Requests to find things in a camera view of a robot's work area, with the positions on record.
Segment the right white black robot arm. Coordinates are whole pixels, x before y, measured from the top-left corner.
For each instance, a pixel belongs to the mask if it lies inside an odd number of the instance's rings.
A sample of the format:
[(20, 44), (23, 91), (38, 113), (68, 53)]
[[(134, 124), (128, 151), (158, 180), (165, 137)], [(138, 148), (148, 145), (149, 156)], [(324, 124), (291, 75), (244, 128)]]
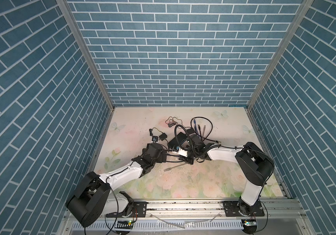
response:
[(194, 160), (235, 162), (246, 177), (245, 188), (238, 200), (238, 211), (251, 216), (259, 209), (260, 194), (274, 171), (274, 161), (252, 142), (243, 146), (227, 147), (213, 143), (188, 146), (178, 151), (179, 159), (193, 164)]

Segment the black power adapter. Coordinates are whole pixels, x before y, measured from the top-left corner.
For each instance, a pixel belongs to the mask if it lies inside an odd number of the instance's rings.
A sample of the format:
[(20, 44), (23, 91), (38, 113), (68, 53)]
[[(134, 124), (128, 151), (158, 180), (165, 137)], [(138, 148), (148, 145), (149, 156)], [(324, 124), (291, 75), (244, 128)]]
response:
[(180, 131), (184, 131), (184, 129), (189, 132), (190, 134), (194, 133), (194, 129), (190, 126), (187, 126), (184, 124), (183, 120), (180, 119), (180, 118), (177, 118), (177, 117), (169, 117), (166, 121), (165, 121), (166, 125), (169, 127), (169, 128), (172, 128), (176, 125), (181, 125), (183, 127), (178, 127), (178, 130)]
[(153, 128), (150, 128), (149, 129), (149, 135), (151, 136), (151, 139), (152, 139), (152, 136), (158, 136), (159, 137), (159, 141), (168, 141), (167, 138), (167, 134), (158, 130), (156, 127), (153, 127)]

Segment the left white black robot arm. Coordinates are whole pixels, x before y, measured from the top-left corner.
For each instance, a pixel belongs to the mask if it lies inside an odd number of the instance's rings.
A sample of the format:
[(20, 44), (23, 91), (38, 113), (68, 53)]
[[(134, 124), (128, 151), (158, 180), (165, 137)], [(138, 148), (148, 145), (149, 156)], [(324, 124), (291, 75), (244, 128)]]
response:
[(125, 166), (108, 173), (87, 173), (68, 196), (65, 206), (84, 228), (101, 215), (128, 217), (135, 212), (134, 200), (126, 192), (116, 194), (115, 190), (148, 174), (156, 163), (166, 160), (167, 151), (162, 145), (148, 144), (141, 155)]

